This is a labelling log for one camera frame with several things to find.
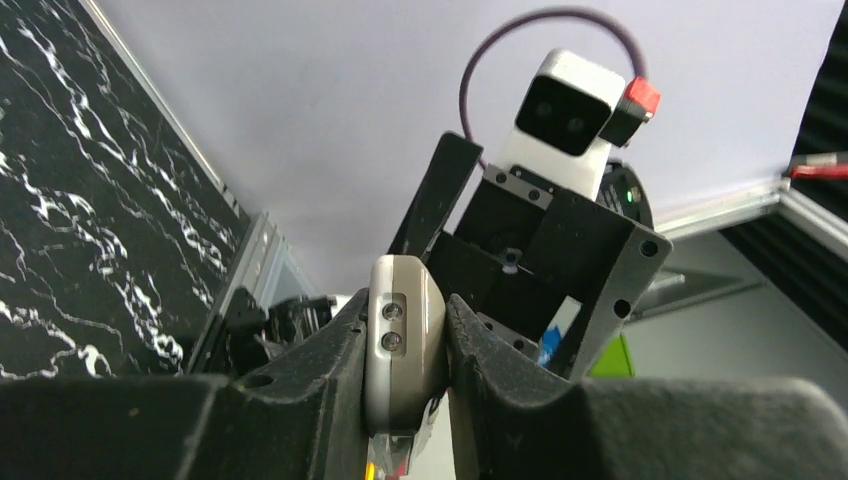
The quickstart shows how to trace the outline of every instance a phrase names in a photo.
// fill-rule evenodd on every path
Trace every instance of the white marble veining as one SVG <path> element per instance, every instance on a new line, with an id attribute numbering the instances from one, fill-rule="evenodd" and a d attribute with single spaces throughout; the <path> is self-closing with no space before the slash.
<path id="1" fill-rule="evenodd" d="M 0 0 L 0 78 L 16 82 L 0 90 L 0 327 L 22 349 L 34 331 L 56 340 L 31 368 L 0 349 L 4 378 L 70 359 L 92 376 L 143 369 L 128 335 L 179 371 L 170 326 L 202 324 L 243 233 L 158 112 L 133 109 L 143 90 L 84 16 L 73 0 Z M 188 292 L 199 318 L 170 314 Z"/>

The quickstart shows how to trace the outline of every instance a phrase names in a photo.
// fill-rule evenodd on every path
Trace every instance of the black cable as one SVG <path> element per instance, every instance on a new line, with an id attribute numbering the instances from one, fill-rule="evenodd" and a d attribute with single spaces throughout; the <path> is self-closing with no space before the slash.
<path id="1" fill-rule="evenodd" d="M 636 40 L 623 25 L 618 23 L 617 20 L 609 15 L 584 7 L 551 7 L 526 13 L 520 17 L 510 20 L 492 32 L 485 40 L 483 40 L 483 43 L 477 47 L 477 50 L 465 66 L 465 72 L 463 72 L 462 81 L 459 84 L 459 121 L 462 123 L 462 133 L 465 135 L 466 140 L 469 142 L 474 141 L 474 138 L 471 135 L 471 125 L 468 121 L 468 87 L 471 84 L 471 75 L 474 73 L 474 69 L 477 68 L 477 64 L 480 63 L 480 59 L 483 58 L 483 55 L 492 48 L 498 40 L 501 40 L 507 34 L 521 27 L 536 21 L 561 18 L 576 18 L 579 20 L 585 20 L 605 28 L 609 33 L 616 37 L 619 42 L 621 42 L 622 46 L 624 46 L 624 49 L 627 51 L 627 56 L 630 57 L 630 65 L 633 67 L 633 75 L 636 77 L 648 78 L 648 69 L 645 65 L 645 57 L 642 55 L 642 50 L 639 48 Z M 477 160 L 477 164 L 482 168 L 486 168 L 486 162 L 482 158 Z"/>

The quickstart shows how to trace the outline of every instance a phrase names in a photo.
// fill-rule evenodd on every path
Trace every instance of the screw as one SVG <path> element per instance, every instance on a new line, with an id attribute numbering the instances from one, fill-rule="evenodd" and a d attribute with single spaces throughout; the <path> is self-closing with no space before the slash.
<path id="1" fill-rule="evenodd" d="M 403 308 L 397 303 L 387 303 L 383 307 L 383 318 L 386 320 L 397 320 L 403 315 Z"/>
<path id="2" fill-rule="evenodd" d="M 400 348 L 401 343 L 403 343 L 403 339 L 395 332 L 389 332 L 383 335 L 383 339 L 380 340 L 380 345 L 390 352 L 396 352 Z"/>

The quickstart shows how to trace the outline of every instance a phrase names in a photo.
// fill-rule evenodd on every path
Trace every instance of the green object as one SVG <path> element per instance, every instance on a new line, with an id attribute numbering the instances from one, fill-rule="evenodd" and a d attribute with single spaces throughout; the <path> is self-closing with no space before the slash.
<path id="1" fill-rule="evenodd" d="M 636 376 L 624 335 L 619 335 L 618 338 L 610 342 L 589 375 L 595 378 L 631 378 Z"/>

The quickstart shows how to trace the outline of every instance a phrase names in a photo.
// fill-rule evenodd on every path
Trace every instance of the white camera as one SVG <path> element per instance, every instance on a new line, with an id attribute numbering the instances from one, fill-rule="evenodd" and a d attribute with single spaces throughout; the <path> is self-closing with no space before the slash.
<path id="1" fill-rule="evenodd" d="M 551 51 L 492 164 L 522 167 L 594 201 L 612 150 L 599 135 L 624 88 L 621 75 L 567 50 Z"/>

